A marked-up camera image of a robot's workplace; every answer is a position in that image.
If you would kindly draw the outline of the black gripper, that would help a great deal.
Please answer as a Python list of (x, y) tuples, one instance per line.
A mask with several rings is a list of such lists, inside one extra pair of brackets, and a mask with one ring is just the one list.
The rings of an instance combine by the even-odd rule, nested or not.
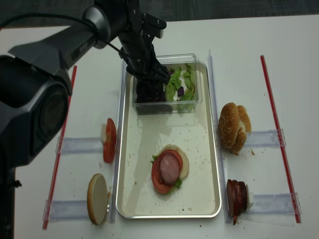
[(153, 75), (155, 78), (138, 79), (137, 100), (159, 100), (163, 93), (163, 84), (170, 80), (166, 66), (156, 58), (153, 39), (143, 32), (141, 12), (127, 12), (124, 26), (118, 34), (122, 45), (120, 56), (127, 63), (132, 75)]

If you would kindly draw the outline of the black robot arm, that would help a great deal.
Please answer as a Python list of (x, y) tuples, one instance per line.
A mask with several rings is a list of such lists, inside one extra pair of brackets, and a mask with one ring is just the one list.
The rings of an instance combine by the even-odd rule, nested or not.
[(119, 38), (127, 71), (143, 81), (148, 96), (162, 95), (169, 73), (152, 41), (166, 22), (142, 13), (137, 0), (97, 0), (81, 19), (43, 40), (22, 44), (0, 58), (0, 236), (14, 237), (15, 177), (56, 136), (67, 119), (73, 86), (69, 69), (91, 48)]

